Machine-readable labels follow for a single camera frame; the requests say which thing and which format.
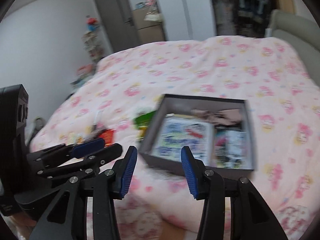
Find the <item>black Smart Devil box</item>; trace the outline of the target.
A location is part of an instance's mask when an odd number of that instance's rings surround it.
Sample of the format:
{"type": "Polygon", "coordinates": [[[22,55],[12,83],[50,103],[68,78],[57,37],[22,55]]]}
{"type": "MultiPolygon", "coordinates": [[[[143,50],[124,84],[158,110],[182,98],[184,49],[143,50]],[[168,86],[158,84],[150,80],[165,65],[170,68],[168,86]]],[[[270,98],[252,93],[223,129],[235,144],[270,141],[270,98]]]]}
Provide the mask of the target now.
{"type": "Polygon", "coordinates": [[[251,170],[247,133],[234,129],[217,129],[210,164],[218,168],[251,170]]]}

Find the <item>Shin-chan bead kit bag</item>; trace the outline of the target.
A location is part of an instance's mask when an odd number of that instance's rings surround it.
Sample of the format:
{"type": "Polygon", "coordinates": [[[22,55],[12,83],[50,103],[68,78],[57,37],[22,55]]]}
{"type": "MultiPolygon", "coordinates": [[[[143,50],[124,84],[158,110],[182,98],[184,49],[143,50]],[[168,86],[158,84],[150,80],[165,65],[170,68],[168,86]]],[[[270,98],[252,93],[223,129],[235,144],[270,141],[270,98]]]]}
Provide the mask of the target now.
{"type": "Polygon", "coordinates": [[[172,161],[181,160],[181,149],[188,146],[194,158],[209,164],[213,150],[214,126],[189,115],[167,115],[151,155],[172,161]]]}

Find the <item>pink beige fabric garment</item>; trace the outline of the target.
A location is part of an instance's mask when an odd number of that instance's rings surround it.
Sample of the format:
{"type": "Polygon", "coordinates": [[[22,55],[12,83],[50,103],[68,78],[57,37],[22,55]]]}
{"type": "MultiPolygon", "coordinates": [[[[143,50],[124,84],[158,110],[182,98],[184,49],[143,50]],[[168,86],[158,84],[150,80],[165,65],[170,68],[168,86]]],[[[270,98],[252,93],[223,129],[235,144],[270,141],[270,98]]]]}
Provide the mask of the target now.
{"type": "Polygon", "coordinates": [[[225,109],[216,113],[193,109],[192,115],[209,122],[215,126],[236,126],[242,122],[242,115],[239,109],[225,109]]]}

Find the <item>red packet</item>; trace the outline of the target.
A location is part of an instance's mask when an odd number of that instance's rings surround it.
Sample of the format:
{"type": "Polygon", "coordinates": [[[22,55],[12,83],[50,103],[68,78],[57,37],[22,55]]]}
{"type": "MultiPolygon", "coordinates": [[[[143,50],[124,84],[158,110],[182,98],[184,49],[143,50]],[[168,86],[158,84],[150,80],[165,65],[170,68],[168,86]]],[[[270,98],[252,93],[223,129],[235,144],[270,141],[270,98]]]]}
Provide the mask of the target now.
{"type": "Polygon", "coordinates": [[[103,131],[99,138],[103,139],[105,142],[105,147],[111,146],[114,143],[114,130],[113,129],[107,129],[103,131]]]}

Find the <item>green yellow snack bag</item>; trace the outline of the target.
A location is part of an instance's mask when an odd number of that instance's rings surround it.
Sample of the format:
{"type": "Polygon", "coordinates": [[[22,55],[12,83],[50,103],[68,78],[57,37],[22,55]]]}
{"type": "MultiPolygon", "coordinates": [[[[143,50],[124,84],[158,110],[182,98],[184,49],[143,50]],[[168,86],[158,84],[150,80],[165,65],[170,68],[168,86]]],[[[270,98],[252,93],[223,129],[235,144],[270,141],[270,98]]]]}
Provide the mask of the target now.
{"type": "Polygon", "coordinates": [[[148,126],[153,119],[153,116],[155,115],[156,111],[151,111],[149,113],[144,113],[139,116],[137,116],[133,122],[135,124],[135,128],[139,131],[137,140],[142,141],[144,138],[144,135],[146,133],[146,130],[148,129],[148,126]]]}

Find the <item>pink cartoon bed blanket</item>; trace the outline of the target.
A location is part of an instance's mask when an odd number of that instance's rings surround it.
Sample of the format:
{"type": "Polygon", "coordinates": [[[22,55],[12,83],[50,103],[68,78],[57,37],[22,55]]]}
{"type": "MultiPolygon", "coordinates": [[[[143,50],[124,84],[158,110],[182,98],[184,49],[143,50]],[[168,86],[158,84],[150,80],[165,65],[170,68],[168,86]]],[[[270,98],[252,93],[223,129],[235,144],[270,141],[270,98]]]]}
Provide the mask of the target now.
{"type": "Polygon", "coordinates": [[[163,94],[247,100],[257,146],[252,183],[288,239],[299,239],[319,210],[319,87],[278,38],[156,42],[107,56],[31,150],[83,142],[95,120],[128,148],[138,135],[133,119],[155,109],[163,94]]]}

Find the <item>black storage box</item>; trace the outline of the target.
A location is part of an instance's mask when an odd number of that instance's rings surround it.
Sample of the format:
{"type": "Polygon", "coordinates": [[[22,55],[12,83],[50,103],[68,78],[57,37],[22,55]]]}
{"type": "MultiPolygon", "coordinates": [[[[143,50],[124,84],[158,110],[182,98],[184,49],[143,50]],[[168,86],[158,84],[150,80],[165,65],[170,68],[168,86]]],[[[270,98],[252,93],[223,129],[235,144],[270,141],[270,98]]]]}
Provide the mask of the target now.
{"type": "Polygon", "coordinates": [[[249,176],[256,150],[248,102],[165,94],[138,152],[149,167],[182,176],[184,146],[223,177],[249,176]]]}

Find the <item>white shelf rack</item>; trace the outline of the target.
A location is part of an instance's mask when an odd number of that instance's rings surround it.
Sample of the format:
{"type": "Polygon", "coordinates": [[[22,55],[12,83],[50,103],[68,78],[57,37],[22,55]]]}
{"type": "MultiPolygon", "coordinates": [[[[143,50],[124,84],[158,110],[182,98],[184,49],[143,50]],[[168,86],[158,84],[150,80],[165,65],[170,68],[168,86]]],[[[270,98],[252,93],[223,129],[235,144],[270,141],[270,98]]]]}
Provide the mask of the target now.
{"type": "Polygon", "coordinates": [[[91,60],[98,63],[104,57],[104,48],[97,34],[92,31],[86,31],[82,36],[82,41],[84,49],[91,60]]]}

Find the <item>red blue toy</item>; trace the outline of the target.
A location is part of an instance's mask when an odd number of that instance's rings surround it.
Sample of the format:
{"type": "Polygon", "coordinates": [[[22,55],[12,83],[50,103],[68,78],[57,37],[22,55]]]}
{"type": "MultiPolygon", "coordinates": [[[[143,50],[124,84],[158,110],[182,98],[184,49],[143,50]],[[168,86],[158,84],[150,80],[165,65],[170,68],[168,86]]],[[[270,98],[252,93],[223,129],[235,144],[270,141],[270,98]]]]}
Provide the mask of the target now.
{"type": "Polygon", "coordinates": [[[99,28],[98,20],[95,17],[86,16],[88,31],[96,31],[99,28]]]}

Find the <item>cardboard boxes stack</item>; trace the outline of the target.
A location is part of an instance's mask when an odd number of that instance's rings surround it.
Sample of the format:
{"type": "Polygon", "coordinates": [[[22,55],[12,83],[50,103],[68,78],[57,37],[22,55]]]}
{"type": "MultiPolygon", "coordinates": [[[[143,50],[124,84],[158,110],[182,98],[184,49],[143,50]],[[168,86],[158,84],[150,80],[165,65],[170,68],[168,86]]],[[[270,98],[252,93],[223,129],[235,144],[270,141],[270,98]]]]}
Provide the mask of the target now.
{"type": "Polygon", "coordinates": [[[135,28],[140,44],[165,41],[162,24],[156,21],[146,21],[145,17],[151,7],[143,7],[132,11],[135,28]]]}

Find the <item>grey door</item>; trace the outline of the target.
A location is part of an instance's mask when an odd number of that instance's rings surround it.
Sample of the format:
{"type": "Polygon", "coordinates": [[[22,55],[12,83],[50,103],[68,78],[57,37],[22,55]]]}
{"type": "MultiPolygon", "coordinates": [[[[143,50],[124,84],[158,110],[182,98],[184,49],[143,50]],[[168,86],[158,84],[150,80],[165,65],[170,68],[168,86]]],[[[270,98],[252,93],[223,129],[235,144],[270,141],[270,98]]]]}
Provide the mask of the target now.
{"type": "Polygon", "coordinates": [[[113,52],[140,45],[129,0],[94,0],[94,2],[113,52]]]}

